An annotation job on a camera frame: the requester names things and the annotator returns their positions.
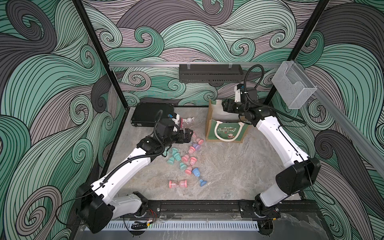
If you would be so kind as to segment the pink hourglass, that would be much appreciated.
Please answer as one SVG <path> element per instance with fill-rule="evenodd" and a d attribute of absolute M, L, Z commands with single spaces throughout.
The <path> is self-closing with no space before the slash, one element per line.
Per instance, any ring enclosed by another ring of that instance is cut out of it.
<path fill-rule="evenodd" d="M 195 151 L 196 151 L 196 149 L 195 149 L 193 146 L 191 146 L 191 147 L 189 148 L 188 153 L 189 153 L 189 154 L 193 154 Z"/>
<path fill-rule="evenodd" d="M 192 174 L 193 166 L 196 164 L 197 160 L 198 159 L 196 157 L 190 157 L 189 155 L 184 155 L 182 157 L 181 161 L 188 166 L 188 168 L 184 171 L 187 175 Z"/>

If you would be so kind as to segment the pink hourglass nearest bag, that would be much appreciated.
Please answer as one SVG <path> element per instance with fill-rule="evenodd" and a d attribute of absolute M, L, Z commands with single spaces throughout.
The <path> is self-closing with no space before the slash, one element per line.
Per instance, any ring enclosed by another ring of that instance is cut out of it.
<path fill-rule="evenodd" d="M 200 137 L 198 137 L 198 136 L 196 135 L 196 133 L 193 133 L 193 135 L 192 135 L 192 139 L 193 139 L 194 143 L 196 143 L 196 144 L 198 144 L 198 145 L 202 145 L 202 144 L 204 143 L 204 140 L 201 139 Z"/>

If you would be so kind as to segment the aluminium rail on right wall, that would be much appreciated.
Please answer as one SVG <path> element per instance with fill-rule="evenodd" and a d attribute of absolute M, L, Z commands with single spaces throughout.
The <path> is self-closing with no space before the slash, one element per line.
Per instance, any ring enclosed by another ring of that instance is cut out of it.
<path fill-rule="evenodd" d="M 317 86 L 314 96 L 323 104 L 328 113 L 335 119 L 339 129 L 357 147 L 359 152 L 381 176 L 384 175 L 383 154 L 363 135 L 347 116 L 347 101 L 342 91 L 332 80 L 331 75 L 318 67 L 307 69 L 299 65 L 309 79 Z"/>

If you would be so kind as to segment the black hard carrying case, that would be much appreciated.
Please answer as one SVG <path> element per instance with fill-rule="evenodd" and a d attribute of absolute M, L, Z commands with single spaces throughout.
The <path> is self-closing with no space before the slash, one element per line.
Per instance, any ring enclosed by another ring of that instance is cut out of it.
<path fill-rule="evenodd" d="M 174 112 L 174 105 L 161 103 L 140 103 L 135 107 L 131 118 L 131 125 L 134 127 L 154 127 L 155 117 L 159 110 L 163 111 L 162 117 Z"/>

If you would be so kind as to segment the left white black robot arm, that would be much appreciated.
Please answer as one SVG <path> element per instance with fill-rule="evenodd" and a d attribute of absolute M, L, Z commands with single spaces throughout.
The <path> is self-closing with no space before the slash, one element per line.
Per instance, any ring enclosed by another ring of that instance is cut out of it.
<path fill-rule="evenodd" d="M 148 201 L 142 194 L 135 192 L 123 198 L 116 198 L 116 194 L 136 173 L 173 144 L 190 143 L 193 134 L 193 130 L 181 129 L 169 118 L 156 122 L 153 133 L 141 139 L 119 165 L 92 184 L 78 187 L 74 203 L 77 216 L 93 234 L 120 216 L 143 216 Z"/>

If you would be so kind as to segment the green jute Christmas canvas bag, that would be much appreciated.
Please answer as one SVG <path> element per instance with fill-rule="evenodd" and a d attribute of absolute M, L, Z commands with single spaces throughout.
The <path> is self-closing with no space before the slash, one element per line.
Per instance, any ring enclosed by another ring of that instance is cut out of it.
<path fill-rule="evenodd" d="M 210 100 L 205 128 L 207 142 L 242 143 L 247 129 L 248 125 L 240 121 L 238 114 L 224 111 L 222 100 Z"/>

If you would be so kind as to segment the teal hourglass middle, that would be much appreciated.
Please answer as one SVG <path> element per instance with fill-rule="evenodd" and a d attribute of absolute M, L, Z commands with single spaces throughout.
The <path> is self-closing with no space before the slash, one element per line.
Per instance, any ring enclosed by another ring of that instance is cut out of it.
<path fill-rule="evenodd" d="M 182 157 L 180 153 L 176 152 L 167 160 L 167 164 L 174 165 L 176 162 L 180 162 L 181 160 Z"/>

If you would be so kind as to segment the blue hourglass front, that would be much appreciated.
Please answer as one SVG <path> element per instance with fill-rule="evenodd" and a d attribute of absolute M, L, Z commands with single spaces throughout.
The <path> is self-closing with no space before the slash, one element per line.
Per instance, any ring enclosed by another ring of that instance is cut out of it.
<path fill-rule="evenodd" d="M 199 183 L 200 183 L 200 186 L 203 187 L 207 184 L 207 181 L 205 181 L 203 179 L 199 179 Z"/>

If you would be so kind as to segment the pink hourglass lying front alone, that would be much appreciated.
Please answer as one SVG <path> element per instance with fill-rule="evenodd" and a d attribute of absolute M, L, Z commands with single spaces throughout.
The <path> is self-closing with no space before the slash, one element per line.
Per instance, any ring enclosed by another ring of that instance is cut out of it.
<path fill-rule="evenodd" d="M 187 180 L 180 180 L 180 181 L 169 180 L 169 188 L 170 189 L 187 188 L 187 187 L 188 187 L 188 181 Z"/>

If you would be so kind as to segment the teal hourglass far left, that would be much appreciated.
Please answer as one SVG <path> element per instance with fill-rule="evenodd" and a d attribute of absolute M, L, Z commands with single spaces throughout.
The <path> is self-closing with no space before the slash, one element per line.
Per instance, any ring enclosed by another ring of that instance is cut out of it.
<path fill-rule="evenodd" d="M 177 148 L 172 148 L 172 155 L 174 156 L 175 154 L 177 154 L 179 152 L 179 150 Z"/>

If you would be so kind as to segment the blue hourglass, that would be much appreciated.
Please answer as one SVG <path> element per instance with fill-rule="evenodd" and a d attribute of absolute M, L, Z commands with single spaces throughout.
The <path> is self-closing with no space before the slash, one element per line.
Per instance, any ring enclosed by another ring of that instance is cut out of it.
<path fill-rule="evenodd" d="M 194 168 L 194 169 L 192 170 L 192 173 L 193 173 L 194 176 L 196 176 L 196 177 L 200 177 L 200 176 L 201 176 L 201 172 L 200 172 L 200 170 L 199 170 L 198 168 Z"/>
<path fill-rule="evenodd" d="M 199 183 L 200 183 L 200 186 L 203 187 L 207 184 L 207 181 L 205 181 L 203 179 L 199 179 Z"/>

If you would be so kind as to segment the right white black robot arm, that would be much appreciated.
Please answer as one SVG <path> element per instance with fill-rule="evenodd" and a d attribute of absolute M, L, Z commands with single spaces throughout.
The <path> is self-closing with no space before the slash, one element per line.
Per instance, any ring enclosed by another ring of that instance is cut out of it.
<path fill-rule="evenodd" d="M 256 127 L 270 142 L 280 157 L 284 170 L 275 177 L 274 184 L 255 197 L 254 211 L 260 218 L 278 218 L 277 204 L 300 191 L 311 187 L 316 181 L 321 163 L 310 158 L 294 143 L 279 123 L 275 113 L 265 106 L 248 102 L 241 103 L 226 99 L 222 102 L 223 111 L 238 114 Z"/>

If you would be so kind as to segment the aluminium rail on back wall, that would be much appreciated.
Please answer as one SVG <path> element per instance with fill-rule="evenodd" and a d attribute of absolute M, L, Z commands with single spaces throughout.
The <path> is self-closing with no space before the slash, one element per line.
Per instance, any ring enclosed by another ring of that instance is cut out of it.
<path fill-rule="evenodd" d="M 178 68 L 180 65 L 227 65 L 231 67 L 232 65 L 240 65 L 242 68 L 250 68 L 253 65 L 261 65 L 264 68 L 278 68 L 282 62 L 278 63 L 256 63 L 256 62 L 108 62 L 110 68 Z"/>

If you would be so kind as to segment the teal hourglass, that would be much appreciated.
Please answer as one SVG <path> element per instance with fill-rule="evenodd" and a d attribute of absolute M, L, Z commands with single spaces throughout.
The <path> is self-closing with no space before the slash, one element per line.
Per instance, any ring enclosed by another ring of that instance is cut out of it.
<path fill-rule="evenodd" d="M 167 160 L 167 164 L 174 165 L 176 162 L 180 162 L 181 160 L 182 157 L 180 153 L 176 152 Z"/>
<path fill-rule="evenodd" d="M 185 163 L 180 162 L 180 170 L 185 171 L 187 168 L 188 166 Z"/>
<path fill-rule="evenodd" d="M 177 154 L 179 152 L 179 150 L 177 148 L 172 148 L 172 155 L 174 156 L 175 154 Z"/>

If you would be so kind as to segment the purple hourglass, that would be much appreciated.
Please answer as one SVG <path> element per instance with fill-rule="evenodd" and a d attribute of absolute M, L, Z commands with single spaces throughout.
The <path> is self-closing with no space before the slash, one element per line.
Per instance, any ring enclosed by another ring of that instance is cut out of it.
<path fill-rule="evenodd" d="M 195 149 L 195 151 L 198 151 L 201 149 L 201 145 L 199 144 L 193 144 L 193 148 Z"/>

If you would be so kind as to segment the white rabbit figurine pink base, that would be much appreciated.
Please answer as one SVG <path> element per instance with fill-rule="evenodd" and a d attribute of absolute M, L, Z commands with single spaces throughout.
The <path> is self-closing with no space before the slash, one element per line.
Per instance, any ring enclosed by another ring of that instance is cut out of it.
<path fill-rule="evenodd" d="M 190 126 L 194 122 L 195 118 L 184 118 L 182 123 L 184 126 Z"/>

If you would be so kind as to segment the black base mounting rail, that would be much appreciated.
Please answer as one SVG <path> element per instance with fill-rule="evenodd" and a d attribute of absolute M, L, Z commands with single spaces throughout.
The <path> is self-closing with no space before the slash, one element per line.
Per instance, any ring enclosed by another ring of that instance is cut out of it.
<path fill-rule="evenodd" d="M 317 203 L 310 200 L 282 201 L 272 207 L 263 207 L 256 200 L 149 200 L 145 210 L 153 217 L 170 214 L 235 214 L 251 219 L 277 219 L 281 214 L 320 211 Z"/>

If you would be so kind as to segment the aluminium rail on wall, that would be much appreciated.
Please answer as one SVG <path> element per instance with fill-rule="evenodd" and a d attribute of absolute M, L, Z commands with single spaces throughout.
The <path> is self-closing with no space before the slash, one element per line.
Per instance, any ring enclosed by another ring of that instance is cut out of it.
<path fill-rule="evenodd" d="M 256 63 L 256 62 L 108 62 L 110 68 L 178 68 L 180 65 L 227 65 L 231 67 L 232 65 L 240 65 L 242 68 L 250 68 L 253 65 L 261 65 L 264 68 L 278 68 L 282 62 L 278 63 Z"/>
<path fill-rule="evenodd" d="M 328 113 L 335 119 L 339 129 L 357 147 L 359 152 L 381 176 L 384 175 L 383 154 L 363 135 L 347 116 L 347 101 L 342 91 L 332 80 L 331 75 L 318 67 L 307 69 L 299 65 L 309 79 L 317 86 L 314 96 L 323 104 Z"/>

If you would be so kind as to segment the black perforated wall tray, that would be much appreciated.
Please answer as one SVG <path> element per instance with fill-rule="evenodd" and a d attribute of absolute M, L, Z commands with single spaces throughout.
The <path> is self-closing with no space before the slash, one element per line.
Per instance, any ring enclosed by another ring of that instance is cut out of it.
<path fill-rule="evenodd" d="M 235 64 L 180 64 L 181 83 L 238 83 L 244 72 Z"/>

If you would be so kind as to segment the clear acrylic wall bin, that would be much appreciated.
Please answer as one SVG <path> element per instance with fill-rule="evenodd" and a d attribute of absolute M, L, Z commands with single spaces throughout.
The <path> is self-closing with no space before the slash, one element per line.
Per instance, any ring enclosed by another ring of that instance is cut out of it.
<path fill-rule="evenodd" d="M 272 83 L 291 110 L 300 109 L 317 90 L 305 69 L 295 61 L 284 61 Z"/>

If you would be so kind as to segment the teal hourglass lower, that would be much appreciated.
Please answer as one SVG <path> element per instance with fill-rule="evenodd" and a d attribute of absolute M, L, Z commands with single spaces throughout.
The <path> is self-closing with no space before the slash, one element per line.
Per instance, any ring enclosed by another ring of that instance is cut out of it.
<path fill-rule="evenodd" d="M 185 171 L 187 168 L 188 166 L 185 163 L 180 162 L 180 170 Z"/>

